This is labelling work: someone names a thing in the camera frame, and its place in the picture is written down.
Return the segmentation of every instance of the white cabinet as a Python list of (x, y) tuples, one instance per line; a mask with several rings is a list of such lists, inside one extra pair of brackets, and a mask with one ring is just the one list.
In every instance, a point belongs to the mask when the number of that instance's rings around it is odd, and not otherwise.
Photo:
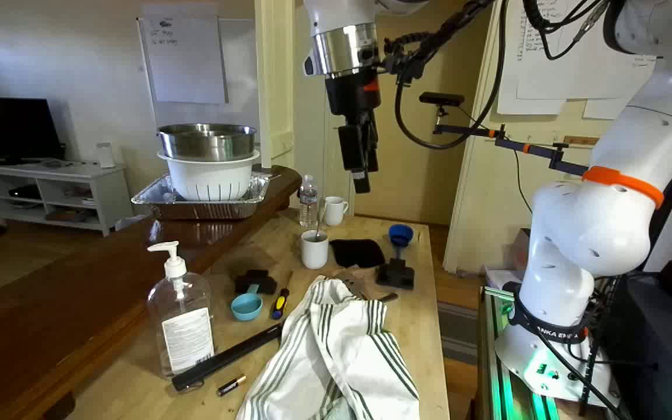
[(0, 224), (6, 219), (110, 234), (130, 217), (124, 169), (0, 164)]

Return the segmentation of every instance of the hand sanitizer bottle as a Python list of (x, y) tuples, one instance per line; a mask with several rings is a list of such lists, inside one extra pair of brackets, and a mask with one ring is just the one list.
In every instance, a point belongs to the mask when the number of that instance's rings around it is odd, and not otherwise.
[(203, 276), (186, 270), (186, 262), (177, 257), (177, 241), (146, 249), (170, 254), (166, 277), (151, 288), (146, 308), (161, 374), (177, 375), (215, 355), (209, 290)]

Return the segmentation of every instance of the kitchen towel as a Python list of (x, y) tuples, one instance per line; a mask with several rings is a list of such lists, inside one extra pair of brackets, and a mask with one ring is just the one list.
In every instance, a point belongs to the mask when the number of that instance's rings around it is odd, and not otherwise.
[(318, 277), (292, 310), (282, 347), (247, 393), (238, 420), (419, 418), (417, 389), (388, 306), (361, 301), (342, 281)]

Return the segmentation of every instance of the stainless steel bowl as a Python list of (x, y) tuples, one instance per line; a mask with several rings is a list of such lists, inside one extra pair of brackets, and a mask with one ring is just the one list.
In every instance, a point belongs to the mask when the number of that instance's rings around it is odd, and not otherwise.
[(159, 154), (181, 162), (240, 162), (255, 157), (250, 126), (174, 124), (157, 131)]

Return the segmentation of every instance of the wooden floor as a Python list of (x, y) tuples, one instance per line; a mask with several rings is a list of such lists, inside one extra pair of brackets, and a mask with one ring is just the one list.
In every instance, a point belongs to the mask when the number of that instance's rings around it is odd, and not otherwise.
[[(0, 236), (0, 288), (17, 277), (80, 252), (89, 243), (100, 241), (96, 232), (75, 232), (37, 224), (9, 224)], [(432, 254), (437, 270), (437, 295), (441, 303), (478, 310), (478, 277), (458, 277), (441, 268), (448, 229), (432, 227)], [(476, 366), (446, 359), (446, 381), (453, 420), (465, 420), (476, 395)]]

